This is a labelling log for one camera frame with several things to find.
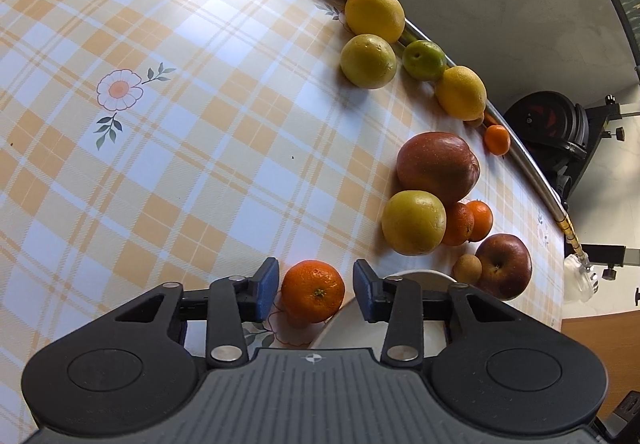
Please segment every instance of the tangerine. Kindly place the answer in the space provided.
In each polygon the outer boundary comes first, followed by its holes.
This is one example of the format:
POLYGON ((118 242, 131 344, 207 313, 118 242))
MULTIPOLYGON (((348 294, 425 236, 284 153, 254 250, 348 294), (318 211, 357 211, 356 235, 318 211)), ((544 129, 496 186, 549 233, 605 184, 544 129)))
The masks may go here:
POLYGON ((459 246, 469 240, 474 229, 474 214, 462 202, 445 208, 447 214, 447 228, 444 231, 442 243, 445 246, 459 246))
POLYGON ((504 155, 511 148, 511 136, 502 125, 491 125, 484 133, 484 144, 494 155, 504 155))
POLYGON ((481 200, 473 200, 466 203, 474 216, 474 227, 469 235, 469 242, 479 242, 486 238, 494 227, 494 213, 491 208, 481 200))
POLYGON ((329 264, 305 260, 291 267, 282 280, 282 305, 292 318, 320 323, 333 316, 344 299, 344 282, 329 264))

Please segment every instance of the white plate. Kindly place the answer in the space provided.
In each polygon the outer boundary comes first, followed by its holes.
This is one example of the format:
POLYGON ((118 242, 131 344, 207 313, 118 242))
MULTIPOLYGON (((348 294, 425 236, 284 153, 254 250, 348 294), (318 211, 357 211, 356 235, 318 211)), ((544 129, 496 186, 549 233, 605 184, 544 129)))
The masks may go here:
MULTIPOLYGON (((424 291, 446 291, 455 280, 438 271, 412 270, 395 273, 411 278, 422 286, 424 291)), ((368 323, 364 321, 360 307, 355 298, 351 299, 324 326, 322 332, 311 343, 309 348, 373 348, 376 359, 385 341, 388 323, 368 323)), ((424 322, 424 355, 436 356, 447 346, 442 321, 424 322)))

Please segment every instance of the red apple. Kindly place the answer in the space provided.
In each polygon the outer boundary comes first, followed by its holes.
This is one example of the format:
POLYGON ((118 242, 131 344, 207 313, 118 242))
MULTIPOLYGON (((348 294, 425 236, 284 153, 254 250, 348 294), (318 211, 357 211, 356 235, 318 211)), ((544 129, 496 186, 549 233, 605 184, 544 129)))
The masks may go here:
POLYGON ((531 280, 531 256, 518 237, 506 233, 491 235, 480 244, 476 257, 482 264, 478 289, 498 299, 513 299, 527 288, 531 280))

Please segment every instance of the brown wooden panel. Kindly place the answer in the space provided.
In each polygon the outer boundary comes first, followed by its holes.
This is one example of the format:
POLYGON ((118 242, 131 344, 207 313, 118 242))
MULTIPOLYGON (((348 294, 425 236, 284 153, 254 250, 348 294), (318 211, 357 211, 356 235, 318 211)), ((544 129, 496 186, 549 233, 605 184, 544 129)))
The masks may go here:
POLYGON ((607 367, 609 390, 600 416, 611 413, 630 390, 640 391, 640 311, 565 319, 562 333, 590 348, 607 367))

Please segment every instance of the green fruit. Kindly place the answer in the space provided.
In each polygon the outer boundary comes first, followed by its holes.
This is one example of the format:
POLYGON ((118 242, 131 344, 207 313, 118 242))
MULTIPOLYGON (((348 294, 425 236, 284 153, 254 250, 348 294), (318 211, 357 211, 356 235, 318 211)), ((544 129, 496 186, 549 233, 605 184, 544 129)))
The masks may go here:
POLYGON ((412 78, 437 81, 447 68, 447 57, 437 44, 429 40, 416 40, 404 49, 402 65, 412 78))
POLYGON ((375 34, 359 34, 342 48, 340 67, 354 85, 379 89, 394 78, 398 61, 385 40, 375 34))
POLYGON ((401 191, 386 203, 382 232, 391 248, 409 257, 433 251, 444 236, 447 215, 440 199, 426 191, 401 191))

